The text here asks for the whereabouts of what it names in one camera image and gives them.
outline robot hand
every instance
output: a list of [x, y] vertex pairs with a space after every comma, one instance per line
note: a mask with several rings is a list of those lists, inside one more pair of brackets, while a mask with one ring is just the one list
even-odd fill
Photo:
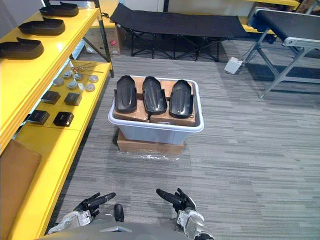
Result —
[[187, 208], [194, 211], [197, 210], [195, 202], [180, 188], [177, 189], [174, 195], [159, 188], [156, 190], [156, 193], [164, 200], [172, 203], [172, 207], [176, 213], [178, 213], [179, 210], [184, 211]]
[[50, 228], [48, 235], [88, 225], [99, 214], [99, 210], [97, 210], [99, 205], [113, 199], [115, 196], [115, 192], [103, 196], [100, 196], [100, 192], [97, 192], [95, 195], [84, 199], [72, 212], [65, 215], [58, 225]]
[[100, 212], [97, 210], [99, 208], [99, 205], [104, 204], [105, 202], [113, 199], [116, 196], [115, 192], [109, 193], [107, 195], [100, 196], [100, 192], [97, 192], [91, 197], [88, 197], [84, 199], [82, 202], [80, 202], [73, 211], [90, 211], [91, 216], [94, 218], [96, 217]]
[[177, 212], [176, 223], [183, 228], [184, 234], [191, 240], [214, 240], [205, 226], [205, 218], [197, 212], [195, 202], [180, 188], [173, 195], [161, 189], [156, 193], [164, 200], [172, 203]]

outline white plastic bin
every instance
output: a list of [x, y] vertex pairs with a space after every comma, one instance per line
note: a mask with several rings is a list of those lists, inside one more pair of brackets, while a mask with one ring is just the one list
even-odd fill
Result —
[[[168, 81], [178, 81], [179, 79], [172, 78], [159, 78], [158, 80], [168, 80]], [[194, 104], [194, 114], [195, 114], [195, 125], [194, 126], [178, 126], [169, 124], [159, 124], [150, 122], [140, 122], [140, 121], [129, 121], [116, 119], [113, 116], [115, 109], [115, 100], [112, 101], [112, 106], [108, 114], [108, 119], [110, 123], [118, 126], [125, 136], [129, 140], [140, 140], [156, 143], [165, 144], [183, 144], [186, 138], [204, 129], [204, 118], [202, 115], [199, 88], [198, 84], [192, 80], [186, 80], [192, 84], [193, 87], [193, 104]]]

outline gray carpet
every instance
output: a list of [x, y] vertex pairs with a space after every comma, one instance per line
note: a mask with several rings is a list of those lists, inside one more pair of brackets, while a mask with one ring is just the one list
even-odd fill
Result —
[[[251, 44], [226, 41], [221, 58], [239, 57]], [[270, 47], [266, 52], [275, 64], [292, 59], [280, 44]], [[163, 224], [175, 212], [156, 189], [180, 187], [217, 240], [319, 239], [320, 85], [282, 82], [259, 99], [273, 79], [262, 63], [256, 56], [231, 75], [223, 62], [113, 57], [115, 78], [108, 79], [50, 225], [96, 192], [117, 194], [101, 213], [112, 213], [113, 204], [121, 203], [126, 221]], [[319, 77], [319, 66], [320, 59], [304, 58], [297, 72]], [[181, 155], [118, 151], [108, 112], [122, 75], [198, 83], [205, 127], [187, 139]]]

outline brown cardboard box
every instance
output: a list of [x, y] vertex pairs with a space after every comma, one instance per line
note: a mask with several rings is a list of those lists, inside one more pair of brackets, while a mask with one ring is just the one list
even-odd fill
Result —
[[136, 110], [132, 113], [119, 113], [116, 110], [113, 111], [113, 116], [116, 119], [129, 120], [129, 121], [138, 121], [138, 122], [147, 122], [148, 113], [145, 110], [144, 101], [136, 101]]
[[150, 123], [154, 124], [170, 124], [170, 125], [179, 125], [179, 126], [187, 126], [193, 127], [196, 124], [195, 119], [195, 106], [193, 106], [192, 115], [188, 118], [175, 118], [169, 115], [169, 102], [167, 102], [167, 109], [165, 113], [159, 115], [151, 115]]
[[1, 155], [1, 240], [7, 238], [40, 161], [40, 154], [15, 140], [9, 142]]
[[[105, 27], [106, 39], [108, 42], [108, 48], [111, 55], [121, 55], [122, 47], [126, 37], [126, 31], [118, 27], [116, 24], [114, 27]], [[85, 34], [85, 37], [102, 53], [105, 52], [104, 42], [101, 37], [100, 28], [90, 28]], [[96, 53], [96, 51], [89, 51], [89, 45], [85, 43], [85, 47], [88, 53]]]
[[142, 85], [144, 83], [145, 77], [139, 77], [139, 76], [132, 76], [132, 79], [135, 83], [136, 88], [136, 99], [143, 100], [143, 92], [142, 92]]
[[173, 145], [159, 142], [128, 140], [123, 133], [119, 131], [117, 144], [121, 152], [131, 153], [166, 153], [166, 154], [180, 154], [184, 145]]
[[303, 0], [299, 7], [296, 9], [296, 13], [304, 14], [315, 3], [316, 0]]
[[[161, 80], [160, 82], [161, 82], [161, 88], [163, 88], [164, 92], [165, 92], [165, 98], [166, 98], [167, 101], [169, 101], [170, 97], [171, 97], [172, 88], [176, 84], [176, 81]], [[194, 89], [193, 89], [191, 83], [189, 83], [189, 85], [191, 86], [191, 95], [193, 95], [194, 94]]]

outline yellow shelving unit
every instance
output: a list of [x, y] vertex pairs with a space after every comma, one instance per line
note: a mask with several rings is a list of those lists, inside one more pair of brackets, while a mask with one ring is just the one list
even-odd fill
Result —
[[[98, 8], [88, 8], [74, 17], [55, 16], [65, 24], [65, 32], [58, 36], [28, 35], [15, 28], [0, 39], [0, 43], [17, 37], [40, 40], [44, 47], [35, 59], [0, 59], [0, 154], [99, 14]], [[35, 20], [42, 20], [40, 12], [26, 22]]]
[[[100, 0], [99, 3], [101, 12], [109, 14], [110, 17], [114, 13], [116, 7], [118, 6], [118, 0]], [[105, 28], [115, 27], [115, 23], [111, 21], [109, 18], [103, 17], [102, 20]], [[99, 22], [94, 21], [94, 23], [92, 24], [92, 28], [99, 28]]]
[[[83, 64], [86, 62], [71, 61], [61, 75], [69, 71], [71, 66]], [[83, 72], [87, 75], [78, 81], [79, 88], [69, 90], [67, 88], [69, 80], [65, 80], [62, 86], [51, 86], [49, 90], [59, 92], [61, 97], [54, 105], [41, 102], [36, 107], [37, 110], [47, 111], [50, 114], [45, 124], [40, 126], [27, 123], [16, 138], [18, 142], [41, 154], [42, 159], [15, 219], [9, 240], [31, 240], [39, 238], [46, 231], [70, 166], [112, 67], [111, 63], [92, 63], [94, 64], [96, 66], [91, 68], [92, 72]], [[88, 75], [97, 75], [99, 78], [99, 81], [94, 83], [93, 92], [84, 90], [86, 83], [89, 83]], [[81, 93], [79, 106], [69, 106], [64, 103], [70, 92]], [[74, 115], [70, 127], [53, 124], [59, 111], [71, 112]]]
[[241, 0], [241, 1], [249, 1], [249, 2], [258, 2], [258, 3], [266, 3], [266, 4], [279, 4], [285, 6], [293, 7], [293, 10], [296, 10], [299, 6], [299, 2], [296, 0]]
[[[259, 33], [257, 29], [247, 25], [248, 19], [249, 18], [247, 16], [239, 16], [239, 20], [242, 24], [243, 29], [248, 33]], [[275, 33], [270, 30], [268, 31], [268, 34], [275, 34]]]

